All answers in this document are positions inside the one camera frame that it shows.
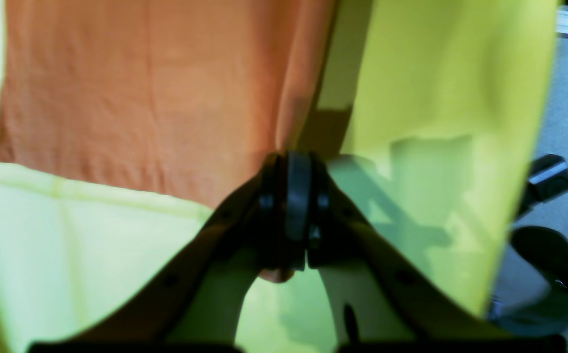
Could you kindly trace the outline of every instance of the black plastic part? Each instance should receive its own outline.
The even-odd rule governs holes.
[[[284,211],[284,232],[286,234],[286,255],[288,268],[303,271],[306,266],[308,245],[309,212],[312,188],[311,157],[306,153],[286,154],[286,208]]]
[[[281,178],[284,176],[281,169],[284,168],[282,156],[278,154],[270,154],[262,164],[260,172],[260,194],[259,194],[259,212],[260,212],[260,233],[258,239],[260,262],[264,268],[274,270],[281,262],[276,252],[277,241],[283,236],[284,218],[281,212],[277,212],[281,208],[282,197],[284,192],[278,188],[281,185]]]
[[[511,244],[517,253],[541,273],[557,279],[568,292],[568,239],[545,227],[515,230]]]
[[[308,231],[308,267],[316,269],[324,263],[325,244],[323,243],[324,230],[321,225],[329,222],[329,176],[327,167],[316,154],[312,158],[312,188],[310,191],[310,219]]]
[[[539,203],[568,192],[568,164],[556,154],[546,154],[532,163],[516,218],[528,214]]]
[[[29,353],[243,353],[230,346],[172,344],[35,344]]]
[[[352,344],[360,343],[360,332],[358,330],[358,321],[356,319],[356,314],[353,312],[353,308],[351,305],[346,304],[344,308],[344,318],[345,318],[345,327],[347,331],[347,337],[349,338],[349,342]]]
[[[356,344],[343,346],[338,353],[566,353],[567,343],[562,336],[539,339],[516,339],[474,342],[403,342],[388,344]]]

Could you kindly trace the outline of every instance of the yellow fabric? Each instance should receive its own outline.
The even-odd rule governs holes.
[[[353,105],[353,113],[332,175],[385,237],[474,314],[486,303],[535,144],[556,5],[340,5],[318,110],[342,117]],[[3,34],[0,2],[0,80]],[[0,353],[68,337],[108,314],[210,212],[0,165]],[[249,353],[331,352],[330,315],[316,271],[282,285],[258,280],[237,344]]]

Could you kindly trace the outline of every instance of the orange fabric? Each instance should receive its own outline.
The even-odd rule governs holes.
[[[215,207],[295,145],[333,0],[6,0],[0,161]]]

